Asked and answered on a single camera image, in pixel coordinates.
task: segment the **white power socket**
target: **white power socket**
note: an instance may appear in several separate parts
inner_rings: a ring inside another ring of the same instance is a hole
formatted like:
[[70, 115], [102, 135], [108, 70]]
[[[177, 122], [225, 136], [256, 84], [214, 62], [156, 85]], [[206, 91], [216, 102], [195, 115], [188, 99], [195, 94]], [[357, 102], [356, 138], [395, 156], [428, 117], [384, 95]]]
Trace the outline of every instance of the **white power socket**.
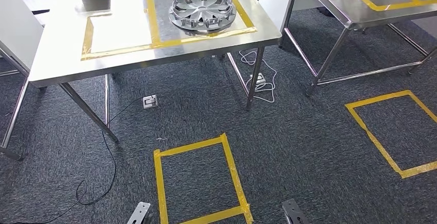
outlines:
[[266, 83], [267, 81], [265, 80], [265, 77], [262, 73], [258, 73], [258, 78], [257, 78], [257, 85], [261, 84], [261, 83]]
[[156, 95], [151, 95], [143, 98], [143, 108], [148, 109], [158, 106], [158, 98]]

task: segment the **white cable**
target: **white cable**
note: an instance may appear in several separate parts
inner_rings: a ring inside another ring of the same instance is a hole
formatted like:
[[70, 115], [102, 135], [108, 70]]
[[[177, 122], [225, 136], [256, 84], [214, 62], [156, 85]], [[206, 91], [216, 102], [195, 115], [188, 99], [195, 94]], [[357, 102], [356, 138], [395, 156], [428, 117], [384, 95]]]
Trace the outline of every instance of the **white cable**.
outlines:
[[[241, 55], [241, 59], [240, 59], [241, 62], [243, 62], [243, 63], [247, 63], [247, 64], [249, 64], [249, 65], [254, 65], [254, 64], [255, 64], [255, 62], [256, 62], [256, 58], [257, 58], [257, 52], [256, 52], [256, 51], [250, 51], [250, 52], [248, 52], [248, 53], [245, 54], [245, 55], [243, 55], [243, 54], [241, 53], [241, 51], [239, 51], [238, 53]], [[247, 56], [249, 56], [250, 54], [255, 54], [255, 58], [254, 58], [254, 60], [248, 60], [248, 59], [247, 59]], [[260, 84], [255, 85], [255, 92], [271, 91], [271, 92], [272, 92], [272, 99], [273, 99], [273, 100], [264, 99], [264, 98], [261, 98], [261, 97], [258, 97], [258, 96], [254, 96], [254, 97], [257, 98], [257, 99], [262, 99], [262, 100], [267, 101], [267, 102], [269, 102], [269, 103], [274, 103], [274, 102], [275, 102], [274, 90], [275, 90], [275, 88], [276, 88], [276, 85], [275, 85], [275, 77], [276, 77], [276, 74], [278, 74], [278, 72], [277, 72], [274, 68], [270, 67], [270, 65], [267, 64], [267, 62], [266, 62], [264, 59], [263, 59], [262, 61], [265, 63], [265, 65], [267, 65], [267, 67], [269, 67], [271, 70], [273, 70], [273, 71], [275, 72], [275, 74], [273, 75], [272, 83], [270, 83], [270, 82], [263, 82], [263, 83], [260, 83]], [[246, 87], [247, 87], [247, 84], [250, 82], [250, 80], [252, 80], [252, 78], [250, 78], [250, 79], [246, 82]]]

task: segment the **gray carpet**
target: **gray carpet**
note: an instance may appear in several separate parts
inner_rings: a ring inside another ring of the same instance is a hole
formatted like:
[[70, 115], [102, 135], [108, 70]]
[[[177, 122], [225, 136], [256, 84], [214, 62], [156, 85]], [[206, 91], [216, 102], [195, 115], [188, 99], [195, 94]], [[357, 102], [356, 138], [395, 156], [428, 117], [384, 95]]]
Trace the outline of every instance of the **gray carpet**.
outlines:
[[[436, 43], [411, 22], [398, 26], [427, 49]], [[335, 19], [316, 10], [293, 13], [290, 28], [317, 68], [342, 30]], [[370, 28], [365, 35], [351, 34], [327, 75], [419, 57], [389, 28]], [[120, 139], [118, 144], [108, 140], [118, 168], [113, 189], [97, 204], [78, 205], [54, 223], [126, 223], [139, 201], [152, 204], [153, 223], [159, 223], [153, 151], [223, 132], [256, 223], [285, 223], [281, 202], [290, 198], [311, 223], [437, 221], [437, 170], [401, 179], [344, 106], [409, 89], [437, 113], [435, 61], [413, 76], [397, 71], [339, 82], [322, 86], [307, 98], [310, 73], [291, 42], [284, 50], [266, 48], [265, 59], [279, 71], [276, 102], [255, 100], [250, 112], [244, 110], [244, 92], [227, 60], [202, 58], [153, 66], [111, 80], [112, 115], [150, 94], [158, 95], [159, 107], [142, 110], [138, 101], [113, 121], [112, 130]], [[238, 65], [247, 78], [252, 68]], [[265, 65], [261, 72], [271, 80], [273, 74]], [[22, 80], [19, 75], [2, 78], [1, 134]], [[72, 86], [102, 117], [104, 78]], [[357, 111], [402, 169], [437, 160], [435, 123], [407, 98]], [[10, 148], [26, 159], [0, 157], [0, 222], [50, 219], [74, 204], [82, 180], [87, 183], [84, 201], [91, 201], [112, 178], [113, 164], [101, 132], [57, 86], [44, 93], [29, 88]], [[162, 168], [171, 223], [238, 204], [220, 146], [165, 157]], [[239, 215], [219, 223], [245, 220]]]

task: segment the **table leg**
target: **table leg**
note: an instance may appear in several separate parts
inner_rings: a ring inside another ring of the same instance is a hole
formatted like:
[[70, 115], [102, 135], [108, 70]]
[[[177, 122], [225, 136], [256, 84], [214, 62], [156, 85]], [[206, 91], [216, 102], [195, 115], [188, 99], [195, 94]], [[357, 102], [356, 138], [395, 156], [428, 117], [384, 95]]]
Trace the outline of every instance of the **table leg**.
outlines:
[[422, 61], [419, 65], [413, 67], [411, 70], [408, 71], [408, 73], [410, 75], [412, 75], [414, 73], [414, 71], [416, 71], [417, 68], [419, 68], [422, 64], [424, 64], [426, 61], [430, 60], [432, 57], [437, 55], [437, 47], [434, 48]]
[[264, 47], [259, 47], [257, 51], [257, 59], [255, 61], [254, 73], [252, 74], [252, 79], [250, 80], [249, 95], [247, 97], [246, 109], [250, 110], [252, 100], [255, 95], [255, 86], [257, 84], [259, 69], [261, 68], [262, 57], [264, 56]]
[[287, 35], [285, 33], [285, 28], [288, 27], [288, 24], [290, 22], [290, 16], [291, 16], [291, 12], [293, 11], [294, 1], [295, 0], [290, 0], [290, 2], [288, 3], [287, 16], [285, 17], [285, 24], [284, 27], [282, 28], [282, 37], [279, 39], [279, 48], [282, 48], [284, 44], [284, 38]]
[[323, 75], [325, 74], [326, 70], [328, 69], [335, 55], [339, 51], [341, 45], [343, 44], [349, 32], [350, 30], [348, 30], [347, 28], [343, 29], [343, 32], [341, 33], [340, 37], [337, 39], [337, 42], [335, 43], [334, 47], [332, 48], [331, 52], [329, 53], [328, 57], [323, 63], [322, 68], [320, 68], [317, 75], [314, 76], [313, 82], [311, 83], [310, 88], [306, 92], [307, 96], [310, 96], [313, 93], [315, 87], [317, 86], [318, 82], [322, 79]]
[[105, 123], [109, 128], [109, 122], [111, 121], [109, 116], [109, 74], [105, 75]]
[[118, 142], [118, 138], [112, 131], [103, 123], [103, 121], [94, 113], [87, 103], [76, 93], [76, 91], [68, 83], [59, 84], [61, 88], [76, 102], [76, 104], [104, 131], [114, 142]]
[[5, 137], [3, 138], [3, 142], [0, 146], [0, 152], [4, 153], [7, 157], [9, 157], [13, 160], [17, 160], [17, 161], [22, 160], [21, 155], [15, 153], [15, 152], [12, 152], [11, 150], [7, 149], [7, 147], [8, 147], [9, 140], [11, 138], [12, 131], [14, 129], [15, 122], [16, 122], [16, 119], [17, 119], [18, 114], [20, 112], [21, 104], [23, 103], [24, 95], [26, 94], [28, 86], [29, 86], [29, 81], [27, 80], [27, 77], [26, 77], [24, 84], [21, 88], [20, 94], [18, 96], [18, 100], [16, 101], [15, 108], [14, 108], [14, 111], [12, 113], [11, 121], [9, 122], [9, 126], [6, 128]]

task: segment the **cable on floor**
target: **cable on floor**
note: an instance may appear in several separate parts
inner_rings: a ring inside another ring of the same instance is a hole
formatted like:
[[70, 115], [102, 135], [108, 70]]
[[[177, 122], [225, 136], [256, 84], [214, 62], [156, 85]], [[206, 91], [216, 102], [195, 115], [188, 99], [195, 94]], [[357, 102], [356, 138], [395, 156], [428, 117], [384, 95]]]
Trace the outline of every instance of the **cable on floor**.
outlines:
[[[112, 122], [116, 117], [118, 117], [122, 112], [124, 112], [128, 107], [130, 107], [130, 106], [131, 106], [135, 101], [140, 100], [140, 99], [142, 99], [142, 97], [133, 100], [133, 101], [132, 101], [130, 104], [128, 104], [128, 105], [127, 105], [123, 110], [121, 110], [119, 113], [117, 113], [117, 115], [115, 115], [115, 116], [114, 116], [114, 117], [113, 117], [113, 118], [112, 118], [108, 123], [111, 123], [111, 122]], [[13, 223], [8, 223], [8, 224], [47, 224], [47, 223], [50, 223], [50, 222], [52, 222], [52, 221], [54, 221], [54, 220], [60, 218], [61, 216], [63, 216], [65, 213], [67, 213], [68, 211], [70, 211], [74, 206], [76, 206], [76, 205], [78, 205], [78, 204], [82, 204], [82, 205], [92, 205], [92, 204], [95, 204], [95, 203], [99, 202], [102, 198], [104, 198], [104, 197], [105, 197], [105, 196], [106, 196], [106, 195], [111, 191], [112, 186], [114, 185], [115, 176], [116, 176], [116, 174], [117, 174], [117, 164], [116, 164], [116, 162], [115, 162], [114, 155], [112, 154], [111, 150], [109, 149], [108, 143], [106, 142], [105, 134], [103, 133], [103, 131], [102, 131], [102, 137], [103, 137], [103, 141], [105, 142], [106, 148], [108, 149], [109, 154], [111, 155], [111, 157], [112, 157], [112, 161], [113, 161], [113, 163], [114, 163], [114, 175], [113, 175], [113, 177], [112, 177], [111, 185], [110, 185], [109, 188], [106, 190], [106, 192], [103, 193], [103, 195], [99, 196], [97, 199], [95, 199], [95, 200], [93, 200], [93, 201], [91, 201], [91, 202], [81, 202], [82, 198], [83, 198], [83, 197], [85, 196], [85, 194], [87, 193], [87, 185], [85, 184], [85, 191], [83, 192], [82, 196], [79, 197], [79, 195], [78, 195], [79, 187], [80, 187], [80, 186], [85, 182], [85, 180], [82, 180], [82, 181], [79, 183], [79, 185], [77, 186], [77, 188], [76, 188], [76, 200], [77, 200], [77, 201], [76, 201], [73, 205], [71, 205], [71, 207], [69, 207], [66, 211], [64, 211], [62, 214], [56, 216], [55, 218], [53, 218], [53, 219], [51, 219], [51, 220], [45, 221], [45, 222], [20, 222], [20, 221], [18, 221], [18, 222], [13, 222]]]
[[[250, 52], [248, 52], [248, 53], [246, 53], [246, 54], [243, 54], [242, 51], [239, 51], [238, 53], [239, 53], [240, 56], [241, 56], [241, 59], [240, 59], [241, 62], [243, 62], [243, 63], [247, 63], [247, 64], [249, 64], [249, 65], [254, 65], [254, 64], [255, 64], [255, 61], [256, 61], [256, 59], [257, 59], [257, 52], [256, 52], [256, 51], [253, 50], [253, 51], [250, 51]], [[249, 59], [247, 58], [247, 56], [249, 56], [250, 54], [254, 54], [254, 55], [255, 55], [255, 57], [254, 57], [253, 60], [249, 60]], [[275, 88], [276, 88], [276, 85], [275, 85], [275, 77], [276, 77], [276, 75], [278, 74], [278, 72], [277, 72], [274, 68], [270, 67], [270, 65], [267, 64], [267, 62], [266, 62], [264, 59], [263, 59], [262, 61], [265, 63], [265, 65], [267, 65], [267, 67], [269, 67], [271, 70], [273, 70], [273, 72], [275, 72], [275, 74], [273, 75], [273, 78], [272, 78], [272, 82], [271, 82], [271, 83], [270, 83], [270, 82], [263, 82], [263, 83], [260, 83], [260, 84], [256, 84], [256, 85], [255, 85], [255, 92], [271, 91], [271, 92], [272, 92], [272, 100], [264, 99], [264, 98], [261, 98], [261, 97], [258, 97], [258, 96], [254, 96], [254, 98], [262, 99], [262, 100], [267, 101], [267, 102], [269, 102], [269, 103], [274, 103], [274, 102], [275, 102], [275, 93], [274, 93], [274, 90], [275, 90]], [[248, 84], [251, 80], [252, 80], [252, 78], [250, 78], [250, 79], [246, 82], [246, 87], [247, 87], [247, 84]]]

